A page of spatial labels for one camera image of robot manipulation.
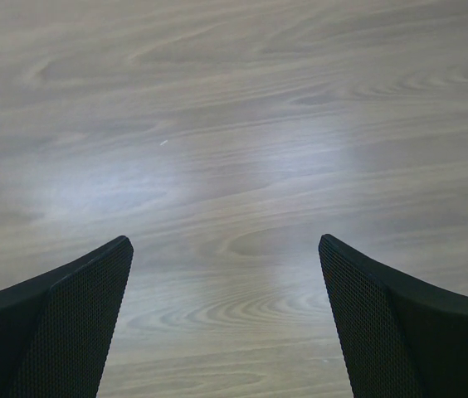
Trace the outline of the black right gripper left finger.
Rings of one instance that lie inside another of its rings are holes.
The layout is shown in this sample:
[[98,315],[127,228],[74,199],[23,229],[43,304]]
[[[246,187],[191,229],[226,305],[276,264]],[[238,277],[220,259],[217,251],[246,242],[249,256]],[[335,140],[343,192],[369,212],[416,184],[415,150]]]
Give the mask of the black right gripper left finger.
[[119,236],[0,290],[0,397],[95,397],[134,248]]

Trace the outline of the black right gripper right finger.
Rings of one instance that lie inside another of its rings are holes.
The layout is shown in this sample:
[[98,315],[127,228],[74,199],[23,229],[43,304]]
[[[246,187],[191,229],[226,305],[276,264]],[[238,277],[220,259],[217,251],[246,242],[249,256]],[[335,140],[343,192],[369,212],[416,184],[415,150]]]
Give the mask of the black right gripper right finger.
[[468,397],[468,297],[330,234],[319,258],[355,397]]

